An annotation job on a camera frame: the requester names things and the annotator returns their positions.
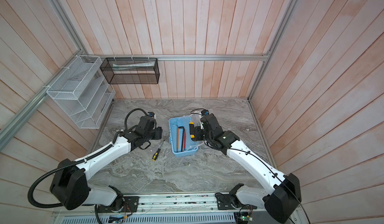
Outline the black yellow utility knife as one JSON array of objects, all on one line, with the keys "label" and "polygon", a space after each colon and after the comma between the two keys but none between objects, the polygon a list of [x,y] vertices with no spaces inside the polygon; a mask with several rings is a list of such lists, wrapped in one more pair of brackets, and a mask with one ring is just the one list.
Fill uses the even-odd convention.
[{"label": "black yellow utility knife", "polygon": [[192,141],[195,141],[196,137],[196,131],[195,131],[195,125],[193,122],[189,123],[189,129],[190,129],[190,137]]}]

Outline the blue plastic tool box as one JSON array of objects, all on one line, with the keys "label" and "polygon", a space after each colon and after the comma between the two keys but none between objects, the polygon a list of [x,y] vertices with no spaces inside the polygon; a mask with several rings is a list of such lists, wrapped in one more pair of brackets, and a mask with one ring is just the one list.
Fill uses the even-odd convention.
[{"label": "blue plastic tool box", "polygon": [[172,146],[172,152],[177,158],[195,155],[202,141],[193,141],[195,134],[190,134],[190,129],[194,131],[195,127],[200,127],[201,115],[190,114],[169,119],[170,137],[169,142]]}]

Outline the black yellow screwdriver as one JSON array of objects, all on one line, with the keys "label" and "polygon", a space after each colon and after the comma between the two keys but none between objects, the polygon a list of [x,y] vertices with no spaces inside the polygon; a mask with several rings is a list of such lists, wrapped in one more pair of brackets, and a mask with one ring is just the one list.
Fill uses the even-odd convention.
[{"label": "black yellow screwdriver", "polygon": [[162,148],[164,142],[165,142],[165,140],[162,140],[161,143],[159,144],[157,150],[155,151],[155,153],[154,153],[154,155],[152,157],[152,161],[156,161],[158,159],[158,156],[160,154],[160,151],[161,151],[161,148]]}]

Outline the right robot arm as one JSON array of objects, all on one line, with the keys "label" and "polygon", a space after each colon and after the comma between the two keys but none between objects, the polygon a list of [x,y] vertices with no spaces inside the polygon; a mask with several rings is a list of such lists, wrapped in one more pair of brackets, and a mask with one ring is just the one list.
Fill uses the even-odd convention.
[{"label": "right robot arm", "polygon": [[199,126],[189,124],[191,139],[204,141],[208,147],[235,160],[264,188],[261,192],[241,185],[232,190],[235,200],[242,206],[265,209],[275,221],[286,223],[302,201],[299,179],[262,160],[236,134],[224,131],[213,114],[201,117],[200,121]]}]

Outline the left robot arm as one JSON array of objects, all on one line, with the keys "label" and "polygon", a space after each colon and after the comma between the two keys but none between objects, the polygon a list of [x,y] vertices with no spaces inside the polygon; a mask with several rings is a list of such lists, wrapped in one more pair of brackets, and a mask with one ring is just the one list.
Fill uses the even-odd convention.
[{"label": "left robot arm", "polygon": [[145,150],[144,144],[162,138],[162,128],[157,126],[152,112],[140,118],[139,124],[117,132],[113,141],[105,147],[73,162],[66,159],[59,163],[50,192],[67,209],[80,206],[99,205],[109,207],[113,212],[124,207],[124,195],[115,187],[99,187],[89,180],[102,168],[117,158],[135,149]]}]

